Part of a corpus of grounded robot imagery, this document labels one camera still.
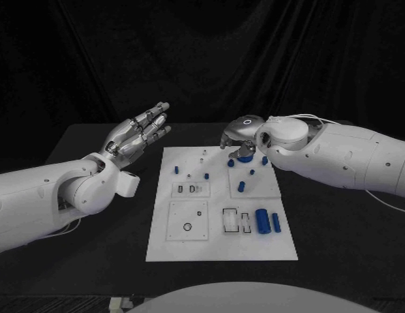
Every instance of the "blue cylinder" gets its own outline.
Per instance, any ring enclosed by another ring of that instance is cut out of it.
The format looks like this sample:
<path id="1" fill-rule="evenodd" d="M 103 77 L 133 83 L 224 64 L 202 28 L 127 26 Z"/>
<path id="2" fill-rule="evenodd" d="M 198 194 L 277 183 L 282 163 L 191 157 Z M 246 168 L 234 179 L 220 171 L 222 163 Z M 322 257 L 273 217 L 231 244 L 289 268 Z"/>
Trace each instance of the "blue cylinder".
<path id="1" fill-rule="evenodd" d="M 266 209 L 256 210 L 256 220 L 258 233 L 271 233 L 271 225 L 269 219 L 269 212 Z"/>
<path id="2" fill-rule="evenodd" d="M 246 191 L 246 185 L 247 185 L 246 182 L 241 181 L 241 182 L 240 182 L 240 185 L 238 185 L 238 191 L 240 191 L 240 192 L 244 192 L 244 191 Z"/>
<path id="3" fill-rule="evenodd" d="M 243 156 L 241 158 L 237 158 L 237 160 L 243 163 L 248 163 L 253 161 L 254 155 L 251 156 Z"/>
<path id="4" fill-rule="evenodd" d="M 273 217 L 274 231 L 280 233 L 280 217 L 277 216 L 277 213 L 273 213 L 271 217 Z"/>

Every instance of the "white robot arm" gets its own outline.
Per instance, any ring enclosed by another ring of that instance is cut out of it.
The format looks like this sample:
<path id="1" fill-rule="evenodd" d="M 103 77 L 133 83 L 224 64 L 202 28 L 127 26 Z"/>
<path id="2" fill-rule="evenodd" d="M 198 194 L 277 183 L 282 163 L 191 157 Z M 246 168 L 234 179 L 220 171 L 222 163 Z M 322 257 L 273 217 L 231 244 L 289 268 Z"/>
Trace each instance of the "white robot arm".
<path id="1" fill-rule="evenodd" d="M 0 175 L 0 251 L 26 245 L 101 212 L 119 194 L 133 197 L 139 177 L 121 171 L 171 131 L 159 103 L 111 131 L 100 153 Z"/>
<path id="2" fill-rule="evenodd" d="M 405 197 L 405 142 L 338 123 L 310 127 L 313 115 L 238 118 L 224 131 L 221 149 L 241 141 L 231 158 L 248 157 L 256 147 L 286 171 L 331 186 L 375 190 Z"/>

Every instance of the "black curtain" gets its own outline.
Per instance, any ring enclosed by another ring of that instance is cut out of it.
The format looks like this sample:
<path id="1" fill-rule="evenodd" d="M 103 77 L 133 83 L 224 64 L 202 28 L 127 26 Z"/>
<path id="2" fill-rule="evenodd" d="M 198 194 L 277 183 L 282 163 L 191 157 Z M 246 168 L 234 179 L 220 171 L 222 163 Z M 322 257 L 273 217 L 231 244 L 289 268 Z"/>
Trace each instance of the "black curtain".
<path id="1" fill-rule="evenodd" d="M 313 113 L 405 140 L 405 2 L 0 0 L 0 171 L 159 101 L 172 123 Z"/>

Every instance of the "white board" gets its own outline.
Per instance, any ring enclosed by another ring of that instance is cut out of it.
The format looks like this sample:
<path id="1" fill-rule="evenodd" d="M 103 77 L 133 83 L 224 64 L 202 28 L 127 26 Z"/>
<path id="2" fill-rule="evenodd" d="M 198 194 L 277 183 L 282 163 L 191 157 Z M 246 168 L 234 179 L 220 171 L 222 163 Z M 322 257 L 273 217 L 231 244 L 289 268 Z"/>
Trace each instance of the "white board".
<path id="1" fill-rule="evenodd" d="M 299 259 L 271 163 L 266 166 L 261 164 L 264 154 L 258 151 L 251 162 L 241 163 L 235 160 L 235 165 L 230 168 L 228 154 L 238 148 L 227 147 L 221 150 L 217 146 L 163 149 L 146 261 Z M 179 174 L 175 173 L 175 166 L 179 166 Z M 246 182 L 244 192 L 238 192 L 240 181 Z M 238 224 L 238 232 L 225 232 L 227 208 L 237 209 L 237 215 L 230 215 L 228 222 Z M 266 235 L 257 230 L 257 209 L 269 211 L 271 233 Z M 280 233 L 274 232 L 273 213 L 280 217 Z"/>

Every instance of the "dark table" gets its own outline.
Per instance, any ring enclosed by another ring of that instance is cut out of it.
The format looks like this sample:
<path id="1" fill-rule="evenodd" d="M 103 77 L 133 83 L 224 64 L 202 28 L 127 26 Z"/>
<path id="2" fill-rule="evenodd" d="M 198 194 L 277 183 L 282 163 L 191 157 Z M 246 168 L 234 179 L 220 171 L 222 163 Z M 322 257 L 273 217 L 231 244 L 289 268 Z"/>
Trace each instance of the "dark table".
<path id="1" fill-rule="evenodd" d="M 146 263 L 163 147 L 218 145 L 225 123 L 178 124 L 127 170 L 137 195 L 116 196 L 70 234 L 0 253 L 0 295 L 159 296 L 228 281 L 273 282 L 357 301 L 405 297 L 405 214 L 359 190 L 344 190 L 276 170 L 299 261 Z M 48 164 L 100 150 L 116 125 L 72 125 Z M 383 193 L 398 207 L 405 199 Z"/>

